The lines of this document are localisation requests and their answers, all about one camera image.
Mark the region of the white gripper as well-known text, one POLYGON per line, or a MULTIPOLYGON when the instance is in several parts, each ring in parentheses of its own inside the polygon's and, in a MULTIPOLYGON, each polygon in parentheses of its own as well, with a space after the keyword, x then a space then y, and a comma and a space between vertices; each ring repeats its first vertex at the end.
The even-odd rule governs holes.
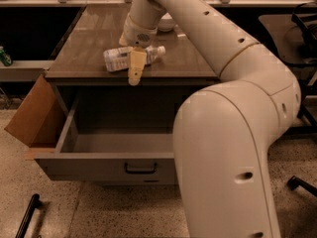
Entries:
POLYGON ((139 26, 130 16, 127 16, 125 20, 119 44, 121 46, 134 47, 128 55, 128 82, 132 86, 136 86, 140 83, 147 61, 147 53, 143 48, 152 44, 157 31, 157 28, 147 29, 139 26))

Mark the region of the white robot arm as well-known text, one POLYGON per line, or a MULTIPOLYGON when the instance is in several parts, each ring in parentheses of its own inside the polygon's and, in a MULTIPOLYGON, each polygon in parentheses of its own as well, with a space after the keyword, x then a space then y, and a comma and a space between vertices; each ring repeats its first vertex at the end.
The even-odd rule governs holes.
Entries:
POLYGON ((267 152, 293 123, 294 74, 203 0, 133 0, 122 42, 148 46, 169 14, 219 83, 193 93, 173 125, 173 151, 192 238, 280 238, 267 152))

